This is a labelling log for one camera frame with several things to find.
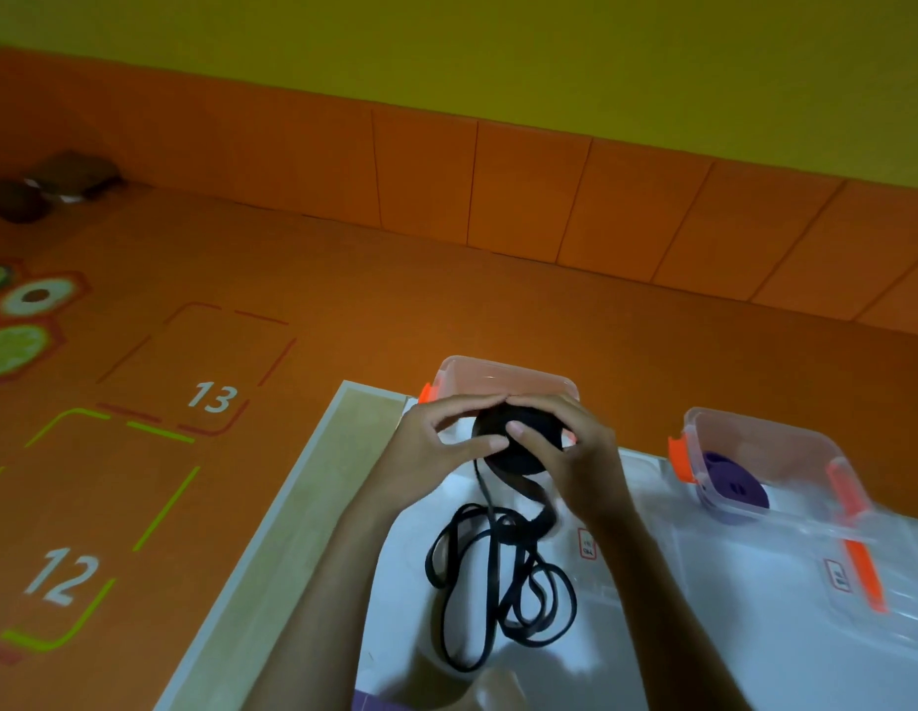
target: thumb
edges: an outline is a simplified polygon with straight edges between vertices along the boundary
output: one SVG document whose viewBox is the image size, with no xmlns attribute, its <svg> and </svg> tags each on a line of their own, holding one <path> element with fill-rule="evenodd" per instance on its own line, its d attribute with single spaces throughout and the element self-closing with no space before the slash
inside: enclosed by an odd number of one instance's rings
<svg viewBox="0 0 918 711">
<path fill-rule="evenodd" d="M 508 438 L 500 434 L 486 434 L 472 437 L 467 441 L 460 441 L 449 445 L 452 461 L 456 466 L 481 459 L 508 447 Z"/>
<path fill-rule="evenodd" d="M 555 474 L 559 467 L 562 454 L 559 449 L 545 439 L 540 432 L 533 430 L 521 422 L 509 422 L 505 425 L 512 439 L 524 446 L 544 464 L 549 473 Z"/>
</svg>

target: white number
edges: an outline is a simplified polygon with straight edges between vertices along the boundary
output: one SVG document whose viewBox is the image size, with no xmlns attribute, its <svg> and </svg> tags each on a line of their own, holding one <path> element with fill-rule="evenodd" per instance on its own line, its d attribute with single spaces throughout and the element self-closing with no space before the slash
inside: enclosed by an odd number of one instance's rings
<svg viewBox="0 0 918 711">
<path fill-rule="evenodd" d="M 189 403 L 189 406 L 194 406 L 201 402 L 202 397 L 204 397 L 205 393 L 212 388 L 213 384 L 215 384 L 215 382 L 202 382 L 202 384 L 196 384 L 195 386 L 201 391 L 199 394 L 196 394 L 192 397 L 192 401 Z"/>
<path fill-rule="evenodd" d="M 47 581 L 49 575 L 57 568 L 57 566 L 63 561 L 63 558 L 70 553 L 70 549 L 54 549 L 51 552 L 47 552 L 47 555 L 44 558 L 49 558 L 52 561 L 43 568 L 43 570 L 37 575 L 37 577 L 30 583 L 25 589 L 25 593 L 34 593 L 38 588 Z M 54 604 L 59 604 L 60 606 L 70 606 L 70 602 L 74 600 L 73 596 L 70 596 L 66 593 L 68 589 L 72 589 L 74 586 L 79 586 L 83 584 L 87 579 L 97 573 L 99 569 L 100 562 L 95 556 L 81 556 L 75 562 L 77 564 L 84 564 L 87 568 L 78 576 L 74 576 L 72 579 L 67 581 L 62 581 L 60 584 L 54 586 L 44 595 L 45 601 L 50 601 Z"/>
<path fill-rule="evenodd" d="M 202 397 L 204 397 L 214 384 L 215 382 L 202 382 L 202 384 L 196 384 L 195 386 L 199 388 L 200 392 L 192 397 L 189 406 L 194 406 L 201 402 Z M 238 394 L 238 390 L 234 387 L 222 387 L 222 393 L 215 397 L 215 401 L 218 402 L 218 404 L 207 405 L 205 411 L 211 414 L 218 414 L 225 411 L 228 408 L 228 402 L 234 399 L 236 394 Z"/>
<path fill-rule="evenodd" d="M 44 558 L 52 559 L 52 561 L 43 568 L 43 571 L 40 572 L 34 580 L 31 582 L 31 585 L 25 589 L 25 593 L 34 593 L 40 586 L 47 581 L 47 578 L 55 569 L 57 565 L 63 561 L 63 558 L 70 553 L 70 549 L 54 549 L 51 552 L 47 552 Z"/>
</svg>

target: person's left hand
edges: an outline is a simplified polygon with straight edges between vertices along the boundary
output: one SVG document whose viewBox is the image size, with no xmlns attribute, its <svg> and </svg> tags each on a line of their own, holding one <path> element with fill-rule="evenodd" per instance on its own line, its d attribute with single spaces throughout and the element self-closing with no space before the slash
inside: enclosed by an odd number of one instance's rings
<svg viewBox="0 0 918 711">
<path fill-rule="evenodd" d="M 382 503 L 398 514 L 433 491 L 459 466 L 501 451 L 508 439 L 499 434 L 442 443 L 438 432 L 471 411 L 503 402 L 505 396 L 457 395 L 414 406 L 400 420 L 358 496 Z"/>
</svg>

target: yellow-green wall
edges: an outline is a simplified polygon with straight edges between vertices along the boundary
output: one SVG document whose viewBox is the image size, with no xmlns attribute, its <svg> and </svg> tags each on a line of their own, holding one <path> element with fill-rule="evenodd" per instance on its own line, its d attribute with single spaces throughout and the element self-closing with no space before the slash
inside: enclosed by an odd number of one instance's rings
<svg viewBox="0 0 918 711">
<path fill-rule="evenodd" d="M 918 0 L 0 0 L 0 43 L 918 187 Z"/>
</svg>

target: person's right hand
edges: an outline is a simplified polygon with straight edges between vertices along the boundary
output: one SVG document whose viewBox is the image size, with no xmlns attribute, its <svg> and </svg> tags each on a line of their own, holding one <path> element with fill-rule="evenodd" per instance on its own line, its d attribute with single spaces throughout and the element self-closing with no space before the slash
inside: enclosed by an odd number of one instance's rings
<svg viewBox="0 0 918 711">
<path fill-rule="evenodd" d="M 509 435 L 534 454 L 551 474 L 564 502 L 588 526 L 633 509 L 616 435 L 569 396 L 528 394 L 506 399 L 514 406 L 532 406 L 558 417 L 577 438 L 564 451 L 536 430 L 509 422 Z"/>
</svg>

